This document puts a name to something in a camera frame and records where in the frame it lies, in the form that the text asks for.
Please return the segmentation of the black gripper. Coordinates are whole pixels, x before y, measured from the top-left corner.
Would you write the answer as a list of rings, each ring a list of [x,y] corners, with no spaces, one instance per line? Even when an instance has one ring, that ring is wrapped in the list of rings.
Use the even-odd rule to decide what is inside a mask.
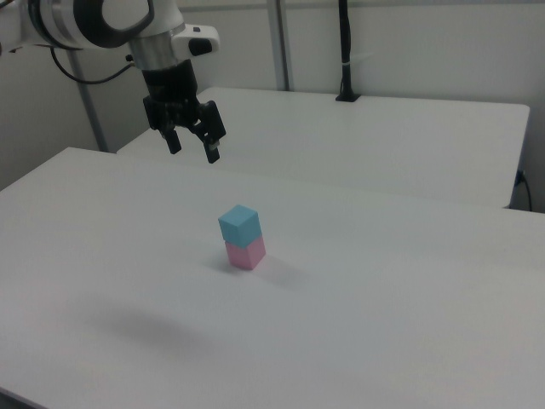
[[[175,126],[190,128],[204,146],[207,160],[215,163],[221,157],[220,139],[226,135],[221,114],[214,101],[200,104],[198,83],[192,62],[156,71],[143,71],[149,96],[143,102],[150,127],[159,130],[169,152],[181,151]]]

